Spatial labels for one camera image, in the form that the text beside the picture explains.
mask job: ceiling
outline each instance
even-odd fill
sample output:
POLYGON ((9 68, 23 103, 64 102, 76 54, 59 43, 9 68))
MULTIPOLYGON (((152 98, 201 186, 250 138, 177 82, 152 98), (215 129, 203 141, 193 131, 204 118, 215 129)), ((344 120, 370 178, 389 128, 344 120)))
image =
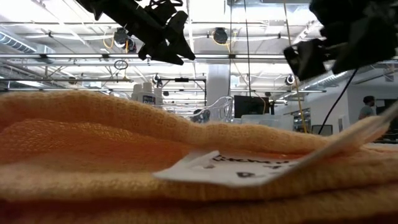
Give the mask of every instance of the ceiling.
MULTIPOLYGON (((57 54, 124 53, 115 45, 110 47, 112 34, 119 25, 105 14, 99 21, 95 21, 94 16, 85 11, 75 0, 0 1, 7 2, 0 7, 0 28, 17 35, 27 43, 46 45, 57 54)), ((208 37, 208 34, 211 34, 216 27, 225 28, 227 34, 232 28, 234 36, 230 47, 232 54, 249 53, 251 56, 256 54, 282 55, 283 49, 289 45, 289 35, 292 42, 319 37, 318 31, 321 26, 316 22, 316 17, 308 10, 309 1, 287 0, 289 31, 285 22, 283 1, 273 0, 268 1, 268 4, 262 4, 261 0, 246 1, 246 13, 241 4, 243 2, 235 0, 236 5, 232 8, 231 14, 230 7, 224 0, 184 0, 183 7, 177 9, 189 11, 190 23, 185 24, 184 34, 194 53, 229 54, 225 45, 215 43, 211 35, 208 37)), ((145 6, 148 2, 149 0, 143 0, 139 4, 145 6)), ((135 39, 135 42, 137 49, 140 49, 142 42, 138 39, 135 39)), ((20 53, 1 44, 0 52, 20 53)), ((92 63, 92 66, 63 66, 60 68, 60 66, 52 65, 48 67, 47 71, 42 64, 35 60, 14 58, 9 61, 40 74, 47 72, 47 74, 51 74, 52 78, 72 76, 109 78, 111 73, 116 73, 115 68, 111 65, 112 60, 105 63, 103 60, 81 59, 76 62, 92 63)), ((56 62, 68 63, 66 60, 57 60, 56 62)), ((104 82, 102 85, 107 88, 132 88, 135 83, 152 80, 155 74, 162 78, 206 78, 208 66, 211 64, 207 61, 186 61, 184 65, 179 66, 155 61, 148 64, 140 60, 130 60, 129 63, 133 66, 119 72, 118 78, 126 76, 132 82, 104 82)), ((218 63, 229 64, 229 60, 218 63)), ((242 77, 249 73, 248 63, 244 60, 236 61, 236 65, 232 64, 230 72, 233 76, 239 77, 238 84, 232 88, 246 89, 247 85, 242 77)), ((284 60, 279 60, 277 63, 258 61, 250 63, 253 89, 285 88, 284 78, 290 73, 290 67, 284 60)), ((195 83, 170 82, 167 87, 197 89, 197 91, 170 92, 170 96, 165 98, 203 99, 203 92, 195 83)))

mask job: label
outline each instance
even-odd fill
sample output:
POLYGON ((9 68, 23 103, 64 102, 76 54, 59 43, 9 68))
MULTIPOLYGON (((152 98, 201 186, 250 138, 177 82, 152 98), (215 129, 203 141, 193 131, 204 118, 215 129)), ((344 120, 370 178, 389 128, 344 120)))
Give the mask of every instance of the label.
POLYGON ((192 152, 155 177, 184 182, 203 182, 230 187, 266 184, 295 169, 300 160, 277 160, 192 152))
POLYGON ((142 102, 150 105, 154 105, 156 103, 156 99, 153 96, 142 96, 142 102))

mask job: waffle weave fabric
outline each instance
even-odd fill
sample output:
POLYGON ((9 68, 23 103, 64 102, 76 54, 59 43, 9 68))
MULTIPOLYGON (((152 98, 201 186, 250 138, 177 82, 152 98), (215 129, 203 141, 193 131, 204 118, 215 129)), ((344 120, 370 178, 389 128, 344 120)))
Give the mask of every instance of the waffle weave fabric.
POLYGON ((398 151, 361 146, 382 133, 259 187, 152 176, 192 149, 298 158, 373 119, 325 138, 195 124, 98 93, 6 94, 0 97, 0 223, 387 223, 398 218, 398 151))

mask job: person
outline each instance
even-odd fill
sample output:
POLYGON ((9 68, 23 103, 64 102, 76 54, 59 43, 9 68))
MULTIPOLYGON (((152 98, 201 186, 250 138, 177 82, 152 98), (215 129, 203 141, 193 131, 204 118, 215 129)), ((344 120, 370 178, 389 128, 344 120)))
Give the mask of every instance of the person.
POLYGON ((359 120, 374 115, 374 111, 372 109, 372 106, 374 106, 374 96, 365 96, 363 98, 363 103, 365 104, 365 106, 362 107, 361 111, 359 112, 359 120))

